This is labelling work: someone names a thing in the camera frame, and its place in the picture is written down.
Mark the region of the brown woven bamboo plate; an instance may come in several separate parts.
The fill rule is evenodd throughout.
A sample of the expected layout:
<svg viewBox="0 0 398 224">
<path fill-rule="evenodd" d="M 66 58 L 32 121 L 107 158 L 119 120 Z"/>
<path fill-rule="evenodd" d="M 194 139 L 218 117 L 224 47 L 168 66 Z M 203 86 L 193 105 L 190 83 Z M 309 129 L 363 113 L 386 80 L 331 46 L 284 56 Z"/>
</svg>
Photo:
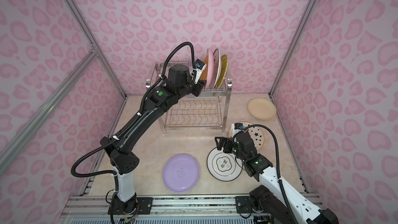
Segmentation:
<svg viewBox="0 0 398 224">
<path fill-rule="evenodd" d="M 205 67 L 204 67 L 204 70 L 201 73 L 200 80 L 207 81 L 208 63 L 209 63 L 208 62 L 208 56 L 205 57 L 204 63 L 205 63 Z"/>
</svg>

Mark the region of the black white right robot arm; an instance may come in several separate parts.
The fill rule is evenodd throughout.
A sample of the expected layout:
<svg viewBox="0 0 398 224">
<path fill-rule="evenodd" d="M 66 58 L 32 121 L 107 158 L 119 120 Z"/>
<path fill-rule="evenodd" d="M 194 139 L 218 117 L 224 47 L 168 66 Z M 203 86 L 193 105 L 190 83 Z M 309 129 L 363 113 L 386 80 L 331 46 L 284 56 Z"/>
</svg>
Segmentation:
<svg viewBox="0 0 398 224">
<path fill-rule="evenodd" d="M 270 214 L 282 224 L 338 224 L 330 209 L 321 209 L 298 192 L 277 172 L 277 168 L 257 152 L 247 132 L 235 138 L 215 137 L 217 149 L 233 154 L 243 163 L 248 176 L 261 185 L 249 193 L 253 211 Z"/>
</svg>

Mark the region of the pink bear plate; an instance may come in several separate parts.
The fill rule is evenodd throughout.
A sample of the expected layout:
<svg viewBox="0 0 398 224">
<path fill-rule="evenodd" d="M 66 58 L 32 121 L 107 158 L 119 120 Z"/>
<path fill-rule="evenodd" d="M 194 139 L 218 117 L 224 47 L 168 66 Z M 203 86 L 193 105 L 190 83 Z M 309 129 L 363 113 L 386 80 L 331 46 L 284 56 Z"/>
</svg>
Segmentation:
<svg viewBox="0 0 398 224">
<path fill-rule="evenodd" d="M 207 77 L 206 77 L 206 89 L 210 89 L 212 87 L 212 79 L 215 67 L 215 57 L 214 53 L 208 49 L 207 50 Z"/>
</svg>

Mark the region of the white plate orange sunburst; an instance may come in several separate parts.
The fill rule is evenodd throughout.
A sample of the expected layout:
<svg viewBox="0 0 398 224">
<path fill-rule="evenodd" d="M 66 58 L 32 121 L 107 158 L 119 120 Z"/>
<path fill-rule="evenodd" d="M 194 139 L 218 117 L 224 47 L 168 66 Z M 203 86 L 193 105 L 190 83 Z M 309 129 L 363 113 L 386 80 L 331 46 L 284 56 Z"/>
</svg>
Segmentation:
<svg viewBox="0 0 398 224">
<path fill-rule="evenodd" d="M 218 48 L 215 49 L 215 51 L 213 53 L 213 57 L 214 57 L 214 74 L 213 74 L 214 81 L 212 83 L 212 88 L 216 89 L 217 81 L 221 74 L 221 55 L 220 55 L 220 51 Z"/>
</svg>

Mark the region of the green rimmed woven bamboo plate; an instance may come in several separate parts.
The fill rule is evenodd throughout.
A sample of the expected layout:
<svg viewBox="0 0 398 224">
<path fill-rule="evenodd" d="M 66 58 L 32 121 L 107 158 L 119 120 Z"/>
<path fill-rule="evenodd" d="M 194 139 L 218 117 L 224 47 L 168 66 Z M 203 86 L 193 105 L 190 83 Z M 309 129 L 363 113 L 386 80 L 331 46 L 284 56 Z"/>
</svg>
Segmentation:
<svg viewBox="0 0 398 224">
<path fill-rule="evenodd" d="M 222 55 L 221 56 L 221 71 L 220 71 L 220 76 L 217 80 L 216 83 L 216 88 L 221 89 L 222 84 L 226 78 L 227 75 L 227 69 L 228 69 L 228 56 L 227 55 Z"/>
</svg>

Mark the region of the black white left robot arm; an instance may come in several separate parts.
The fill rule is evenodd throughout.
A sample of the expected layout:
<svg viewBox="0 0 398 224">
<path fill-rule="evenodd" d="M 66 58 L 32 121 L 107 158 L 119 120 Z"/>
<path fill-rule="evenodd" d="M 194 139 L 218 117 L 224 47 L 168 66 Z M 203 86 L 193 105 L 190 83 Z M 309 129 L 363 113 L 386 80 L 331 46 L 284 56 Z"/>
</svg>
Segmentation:
<svg viewBox="0 0 398 224">
<path fill-rule="evenodd" d="M 113 137 L 100 142 L 113 167 L 115 191 L 109 207 L 109 215 L 137 214 L 138 203 L 133 186 L 134 170 L 140 160 L 133 148 L 142 135 L 178 101 L 192 94 L 199 96 L 205 86 L 200 80 L 206 64 L 196 61 L 193 69 L 183 64 L 175 64 L 163 70 L 159 79 L 143 96 L 141 105 L 134 117 Z"/>
</svg>

